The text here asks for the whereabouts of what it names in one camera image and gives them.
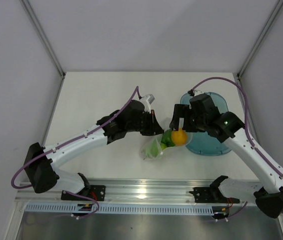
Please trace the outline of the light green gourd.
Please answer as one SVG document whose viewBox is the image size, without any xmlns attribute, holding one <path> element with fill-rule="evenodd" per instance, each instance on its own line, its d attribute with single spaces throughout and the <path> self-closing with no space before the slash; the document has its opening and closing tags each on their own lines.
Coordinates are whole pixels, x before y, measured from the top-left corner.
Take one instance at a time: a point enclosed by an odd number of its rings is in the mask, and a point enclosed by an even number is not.
<svg viewBox="0 0 283 240">
<path fill-rule="evenodd" d="M 148 159 L 156 158 L 161 152 L 161 147 L 158 140 L 155 138 L 149 142 L 144 148 L 145 157 Z"/>
</svg>

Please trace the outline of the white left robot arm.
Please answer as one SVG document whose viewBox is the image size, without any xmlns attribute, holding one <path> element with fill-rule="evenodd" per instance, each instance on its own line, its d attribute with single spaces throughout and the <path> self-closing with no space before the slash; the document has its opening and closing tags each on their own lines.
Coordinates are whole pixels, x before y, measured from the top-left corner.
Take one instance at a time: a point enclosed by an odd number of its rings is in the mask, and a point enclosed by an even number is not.
<svg viewBox="0 0 283 240">
<path fill-rule="evenodd" d="M 84 152 L 109 145 L 123 139 L 127 133 L 138 132 L 142 136 L 156 136 L 164 132 L 159 125 L 151 94 L 139 100 L 131 100 L 122 110 L 104 116 L 90 129 L 76 135 L 73 139 L 55 143 L 50 147 L 32 144 L 24 164 L 30 185 L 37 194 L 51 189 L 71 192 L 77 199 L 85 200 L 90 195 L 90 185 L 82 173 L 61 170 L 68 161 Z"/>
</svg>

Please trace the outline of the clear zip top bag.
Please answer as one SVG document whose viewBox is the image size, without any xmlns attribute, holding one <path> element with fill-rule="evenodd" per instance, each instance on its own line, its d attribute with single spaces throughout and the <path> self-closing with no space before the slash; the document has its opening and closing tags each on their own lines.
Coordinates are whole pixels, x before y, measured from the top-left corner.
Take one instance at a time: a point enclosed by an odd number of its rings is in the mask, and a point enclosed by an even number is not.
<svg viewBox="0 0 283 240">
<path fill-rule="evenodd" d="M 170 123 L 171 119 L 165 118 L 161 122 L 164 132 L 151 137 L 141 148 L 140 154 L 144 160 L 160 159 L 162 156 L 170 154 L 174 149 L 185 147 L 191 142 L 193 134 L 182 130 L 183 118 L 179 119 L 177 130 L 172 130 Z"/>
</svg>

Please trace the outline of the light green round squash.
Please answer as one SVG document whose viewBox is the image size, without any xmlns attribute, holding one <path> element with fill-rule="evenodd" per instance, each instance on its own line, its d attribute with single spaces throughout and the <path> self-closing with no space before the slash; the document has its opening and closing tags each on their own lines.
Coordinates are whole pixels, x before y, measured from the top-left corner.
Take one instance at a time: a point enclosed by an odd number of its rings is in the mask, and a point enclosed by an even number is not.
<svg viewBox="0 0 283 240">
<path fill-rule="evenodd" d="M 168 147 L 166 144 L 162 142 L 159 145 L 160 145 L 161 150 L 165 150 Z"/>
</svg>

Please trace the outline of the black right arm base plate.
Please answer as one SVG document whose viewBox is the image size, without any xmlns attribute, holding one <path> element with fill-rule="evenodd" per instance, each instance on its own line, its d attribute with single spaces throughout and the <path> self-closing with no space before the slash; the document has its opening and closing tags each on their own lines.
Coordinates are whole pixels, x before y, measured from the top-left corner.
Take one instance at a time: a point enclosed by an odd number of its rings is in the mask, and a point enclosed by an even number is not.
<svg viewBox="0 0 283 240">
<path fill-rule="evenodd" d="M 237 198 L 227 198 L 223 196 L 220 190 L 214 187 L 194 187 L 191 191 L 189 191 L 189 193 L 193 195 L 196 203 L 240 203 L 240 200 Z"/>
</svg>

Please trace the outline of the green bell pepper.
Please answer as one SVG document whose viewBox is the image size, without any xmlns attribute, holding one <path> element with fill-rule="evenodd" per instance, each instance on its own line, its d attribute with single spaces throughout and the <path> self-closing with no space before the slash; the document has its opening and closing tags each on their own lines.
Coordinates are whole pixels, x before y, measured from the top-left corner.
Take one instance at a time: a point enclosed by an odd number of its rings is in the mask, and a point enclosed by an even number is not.
<svg viewBox="0 0 283 240">
<path fill-rule="evenodd" d="M 171 129 L 168 129 L 163 133 L 160 143 L 166 144 L 168 148 L 175 146 L 174 142 L 172 141 L 172 130 Z"/>
</svg>

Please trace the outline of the yellow lemon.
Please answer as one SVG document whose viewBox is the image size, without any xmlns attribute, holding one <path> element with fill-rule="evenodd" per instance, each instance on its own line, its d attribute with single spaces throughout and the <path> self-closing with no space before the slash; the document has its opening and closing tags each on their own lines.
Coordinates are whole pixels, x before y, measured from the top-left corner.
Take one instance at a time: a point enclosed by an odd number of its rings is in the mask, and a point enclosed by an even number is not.
<svg viewBox="0 0 283 240">
<path fill-rule="evenodd" d="M 183 146 L 188 141 L 188 135 L 182 128 L 173 130 L 170 137 L 175 146 Z"/>
</svg>

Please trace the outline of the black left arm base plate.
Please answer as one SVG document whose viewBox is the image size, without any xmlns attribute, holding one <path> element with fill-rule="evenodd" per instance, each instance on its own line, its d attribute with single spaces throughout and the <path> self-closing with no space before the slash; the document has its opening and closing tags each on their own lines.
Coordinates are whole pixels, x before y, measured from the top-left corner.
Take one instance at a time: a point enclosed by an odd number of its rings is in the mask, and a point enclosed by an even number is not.
<svg viewBox="0 0 283 240">
<path fill-rule="evenodd" d="M 84 187 L 80 192 L 75 196 L 66 191 L 61 193 L 61 200 L 63 201 L 88 201 L 87 198 L 93 199 L 95 201 L 103 202 L 106 195 L 106 186 L 105 185 L 91 185 L 90 187 Z"/>
</svg>

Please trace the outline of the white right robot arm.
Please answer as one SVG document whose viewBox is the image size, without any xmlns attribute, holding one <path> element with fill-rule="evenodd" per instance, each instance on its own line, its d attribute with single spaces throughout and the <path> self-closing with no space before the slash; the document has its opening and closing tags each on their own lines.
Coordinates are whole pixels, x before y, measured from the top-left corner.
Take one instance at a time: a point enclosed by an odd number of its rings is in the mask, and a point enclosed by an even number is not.
<svg viewBox="0 0 283 240">
<path fill-rule="evenodd" d="M 210 197 L 221 202 L 236 198 L 255 203 L 268 217 L 283 213 L 283 168 L 254 140 L 245 124 L 232 112 L 221 113 L 206 93 L 192 97 L 189 104 L 175 104 L 169 127 L 187 133 L 206 132 L 229 147 L 255 174 L 254 185 L 228 176 L 220 176 L 210 184 Z"/>
</svg>

